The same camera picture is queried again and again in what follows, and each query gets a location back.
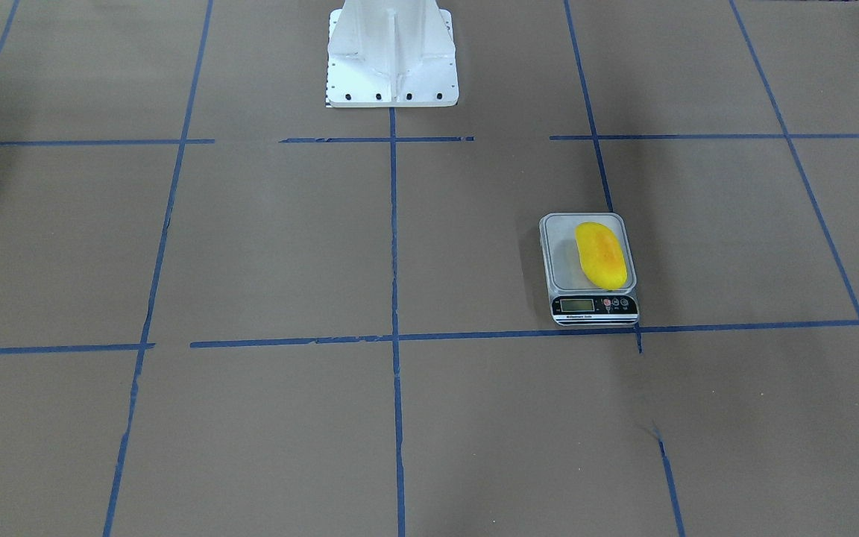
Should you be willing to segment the yellow mango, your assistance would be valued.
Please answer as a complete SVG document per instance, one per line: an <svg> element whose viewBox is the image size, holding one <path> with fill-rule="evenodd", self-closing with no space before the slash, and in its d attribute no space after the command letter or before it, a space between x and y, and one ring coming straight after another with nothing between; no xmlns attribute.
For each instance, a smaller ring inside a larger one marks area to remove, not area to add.
<svg viewBox="0 0 859 537"><path fill-rule="evenodd" d="M624 288L629 279L625 255L617 235L605 224L581 223L575 228L579 264L597 288Z"/></svg>

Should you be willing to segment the silver electronic kitchen scale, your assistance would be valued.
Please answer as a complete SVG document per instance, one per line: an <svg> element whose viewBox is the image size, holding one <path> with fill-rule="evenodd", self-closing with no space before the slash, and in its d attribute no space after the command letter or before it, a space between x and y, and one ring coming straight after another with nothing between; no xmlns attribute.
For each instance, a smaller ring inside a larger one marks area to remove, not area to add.
<svg viewBox="0 0 859 537"><path fill-rule="evenodd" d="M640 320L623 218L556 212L539 221L551 316L560 326L628 327Z"/></svg>

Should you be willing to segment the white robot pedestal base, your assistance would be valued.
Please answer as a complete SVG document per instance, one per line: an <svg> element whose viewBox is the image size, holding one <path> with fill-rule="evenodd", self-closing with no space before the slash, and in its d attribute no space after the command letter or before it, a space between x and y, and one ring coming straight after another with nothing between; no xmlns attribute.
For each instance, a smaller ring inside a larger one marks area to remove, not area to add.
<svg viewBox="0 0 859 537"><path fill-rule="evenodd" d="M459 96L453 17L436 1L345 1L331 11L327 106L452 107Z"/></svg>

